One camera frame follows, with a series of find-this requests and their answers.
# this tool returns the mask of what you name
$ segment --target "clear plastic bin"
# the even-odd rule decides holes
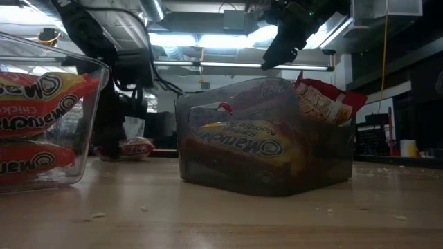
[[[0,33],[0,72],[3,80],[8,77],[11,82],[17,79],[14,73],[25,74],[20,84],[29,87],[17,92],[6,89],[11,82],[0,82],[0,192],[78,182],[86,165],[100,89],[109,78],[107,66]],[[40,90],[24,90],[37,85]]]
[[[354,119],[341,126],[309,119],[288,80],[249,80],[181,97],[176,117],[187,182],[288,196],[352,175]]]

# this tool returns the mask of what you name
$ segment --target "ceiling light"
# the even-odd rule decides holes
[[[340,35],[340,33],[343,30],[345,30],[345,28],[347,28],[353,21],[354,21],[354,18],[350,17],[340,28],[335,30],[335,32],[332,33],[331,36],[329,36],[329,38],[327,38],[326,41],[324,41],[320,45],[320,48],[326,47],[330,42],[332,42],[332,40],[334,40],[336,37],[338,37],[338,35]]]
[[[224,63],[224,62],[200,62],[202,66],[215,66],[215,67],[236,67],[236,68],[260,68],[260,64],[249,63]]]
[[[261,68],[260,64],[251,63],[224,63],[224,62],[171,62],[171,61],[155,61],[157,66],[210,66],[210,67],[226,67],[226,68]],[[306,66],[306,65],[279,65],[273,69],[280,70],[305,70],[305,71],[333,71],[334,67],[329,66]]]
[[[312,34],[306,40],[306,46],[303,49],[318,48],[326,39],[327,39],[327,26],[326,23],[324,23],[322,26],[320,26],[317,33]]]
[[[252,44],[257,42],[266,42],[270,39],[274,39],[278,33],[278,28],[275,25],[268,25],[263,28],[259,28],[256,31],[248,35],[248,40]]]
[[[204,48],[246,48],[246,35],[203,35],[199,46]]]
[[[156,66],[192,66],[193,62],[154,61]]]
[[[150,33],[152,45],[157,46],[196,46],[197,43],[192,35],[171,35]]]

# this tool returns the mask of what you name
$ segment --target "packaging wrapper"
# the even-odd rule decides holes
[[[214,154],[209,161],[229,158],[233,163],[216,162],[221,170],[256,170],[257,174],[275,172],[287,168],[296,175],[304,166],[302,146],[285,123],[269,121],[236,121],[207,124],[196,129],[194,136],[186,140],[186,152],[195,154],[195,159],[205,163],[202,154]]]
[[[154,150],[154,146],[147,138],[129,138],[119,144],[120,157],[117,160],[142,160]],[[95,147],[94,153],[103,161],[115,160],[103,152],[102,147]]]
[[[363,94],[344,92],[320,80],[304,79],[303,72],[293,83],[303,114],[333,125],[347,122],[368,100]]]
[[[98,84],[72,73],[0,73],[0,140],[44,133]]]
[[[72,167],[72,149],[47,142],[0,142],[0,184],[32,180],[56,167]]]

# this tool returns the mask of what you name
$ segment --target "wooden table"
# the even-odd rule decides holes
[[[184,183],[176,159],[91,159],[72,187],[0,196],[0,248],[443,248],[443,172],[353,174],[263,198]],[[84,221],[96,212],[106,217]]]

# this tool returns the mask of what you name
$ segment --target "red noodle package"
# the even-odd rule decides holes
[[[154,150],[154,146],[147,138],[128,138],[120,141],[119,145],[119,160],[142,160]],[[109,155],[103,152],[102,147],[95,147],[94,152],[101,160],[112,160]]]
[[[0,139],[45,132],[78,100],[98,88],[88,75],[0,73]]]
[[[303,79],[303,72],[293,86],[303,114],[334,125],[348,121],[368,100],[365,95],[341,91],[320,80]]]
[[[0,184],[32,180],[56,167],[74,166],[71,149],[46,142],[0,144]]]

